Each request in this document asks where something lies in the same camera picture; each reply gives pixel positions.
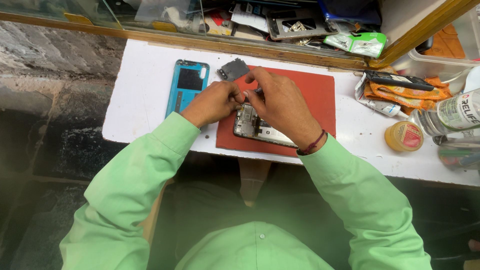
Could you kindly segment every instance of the shirt sleeve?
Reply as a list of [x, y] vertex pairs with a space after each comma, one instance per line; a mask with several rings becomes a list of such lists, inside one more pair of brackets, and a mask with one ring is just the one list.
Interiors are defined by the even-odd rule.
[[360, 269], [431, 269], [407, 198], [368, 162], [332, 136], [299, 158], [315, 186], [354, 237], [349, 263]]
[[85, 191], [87, 203], [60, 243], [63, 269], [146, 269], [149, 245], [137, 225], [199, 133], [173, 112], [116, 155]]

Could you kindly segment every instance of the man's left hand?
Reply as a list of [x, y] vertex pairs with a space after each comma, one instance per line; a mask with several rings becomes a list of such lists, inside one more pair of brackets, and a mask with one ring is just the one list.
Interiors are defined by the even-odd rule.
[[242, 95], [236, 83], [212, 82], [190, 102], [180, 115], [200, 128], [203, 125], [218, 122], [233, 110], [239, 110], [242, 102]]

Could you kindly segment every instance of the green packet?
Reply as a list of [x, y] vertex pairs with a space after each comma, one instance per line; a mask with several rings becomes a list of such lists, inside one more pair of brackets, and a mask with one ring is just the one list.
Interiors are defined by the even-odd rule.
[[346, 32], [329, 35], [324, 43], [352, 53], [378, 58], [386, 40], [387, 37], [382, 33], [359, 33], [354, 36]]

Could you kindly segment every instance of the wrist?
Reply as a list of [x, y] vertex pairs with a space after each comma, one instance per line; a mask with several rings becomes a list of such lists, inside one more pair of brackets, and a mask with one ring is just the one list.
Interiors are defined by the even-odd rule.
[[[316, 140], [320, 138], [320, 136], [323, 133], [323, 129], [318, 124], [317, 121], [315, 121], [316, 124], [313, 124], [310, 129], [304, 129], [304, 133], [299, 136], [297, 140], [292, 140], [300, 150], [306, 150], [312, 143], [315, 143]], [[315, 144], [315, 147], [312, 147], [309, 151], [308, 154], [312, 154], [316, 151], [318, 151], [326, 142], [327, 134], [325, 134], [320, 138], [320, 140]]]
[[191, 113], [188, 108], [185, 108], [183, 111], [180, 112], [180, 115], [185, 118], [187, 121], [192, 123], [197, 128], [201, 128], [205, 125], [202, 119], [199, 117], [198, 114]]

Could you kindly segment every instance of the bottle label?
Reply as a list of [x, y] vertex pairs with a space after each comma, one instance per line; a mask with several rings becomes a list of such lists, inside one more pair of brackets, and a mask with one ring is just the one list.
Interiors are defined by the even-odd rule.
[[438, 102], [437, 115], [445, 127], [454, 131], [480, 125], [480, 116], [473, 108], [473, 95], [469, 93]]

